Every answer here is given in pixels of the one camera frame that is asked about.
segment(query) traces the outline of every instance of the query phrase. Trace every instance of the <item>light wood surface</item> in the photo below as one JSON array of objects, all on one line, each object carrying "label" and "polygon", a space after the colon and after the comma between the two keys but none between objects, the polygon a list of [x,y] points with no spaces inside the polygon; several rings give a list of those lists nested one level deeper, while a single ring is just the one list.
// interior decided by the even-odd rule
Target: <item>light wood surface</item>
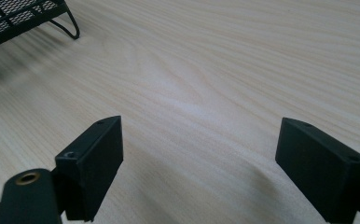
[{"label": "light wood surface", "polygon": [[121,115],[95,223],[325,223],[274,156],[282,117],[360,152],[360,1],[67,3],[77,41],[43,24],[0,46],[0,196]]}]

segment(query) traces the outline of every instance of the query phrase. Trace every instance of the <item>black wire basket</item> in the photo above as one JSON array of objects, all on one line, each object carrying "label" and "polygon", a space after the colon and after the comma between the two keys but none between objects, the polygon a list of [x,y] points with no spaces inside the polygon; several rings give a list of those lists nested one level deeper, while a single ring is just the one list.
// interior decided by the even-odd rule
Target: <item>black wire basket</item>
[{"label": "black wire basket", "polygon": [[[75,35],[53,20],[65,12],[76,28]],[[73,39],[79,38],[76,20],[64,0],[0,0],[0,44],[46,21],[64,30]]]}]

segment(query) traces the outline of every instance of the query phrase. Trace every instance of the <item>table surface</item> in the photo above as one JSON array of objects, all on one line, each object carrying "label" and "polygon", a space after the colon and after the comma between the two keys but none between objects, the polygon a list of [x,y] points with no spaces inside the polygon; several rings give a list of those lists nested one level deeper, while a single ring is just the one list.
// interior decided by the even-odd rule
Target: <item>table surface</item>
[{"label": "table surface", "polygon": [[47,23],[0,46],[0,196],[121,115],[95,223],[325,223],[274,157],[282,117],[360,152],[360,1],[67,3],[77,41]]}]

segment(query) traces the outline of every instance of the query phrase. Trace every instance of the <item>wire leg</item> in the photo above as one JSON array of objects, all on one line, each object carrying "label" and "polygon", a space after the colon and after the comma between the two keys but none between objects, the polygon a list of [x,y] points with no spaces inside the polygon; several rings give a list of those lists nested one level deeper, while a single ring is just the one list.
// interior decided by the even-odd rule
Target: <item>wire leg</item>
[{"label": "wire leg", "polygon": [[70,20],[72,20],[73,25],[76,28],[76,34],[73,35],[72,33],[70,33],[69,30],[67,30],[64,26],[60,25],[59,23],[57,23],[54,20],[50,20],[49,22],[51,22],[52,24],[58,26],[61,30],[63,30],[67,35],[69,35],[70,37],[72,37],[73,39],[78,39],[80,37],[80,30],[78,29],[78,25],[76,23],[75,18],[72,15],[72,12],[70,12],[70,9],[67,9],[67,15],[69,15]]}]

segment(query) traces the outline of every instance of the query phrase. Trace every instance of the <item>table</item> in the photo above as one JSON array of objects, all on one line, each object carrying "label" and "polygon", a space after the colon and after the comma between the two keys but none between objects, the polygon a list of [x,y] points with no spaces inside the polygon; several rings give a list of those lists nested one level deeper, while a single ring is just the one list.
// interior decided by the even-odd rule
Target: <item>table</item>
[{"label": "table", "polygon": [[360,152],[360,1],[66,2],[0,46],[0,195],[121,115],[95,223],[325,223],[274,156],[282,117]]}]

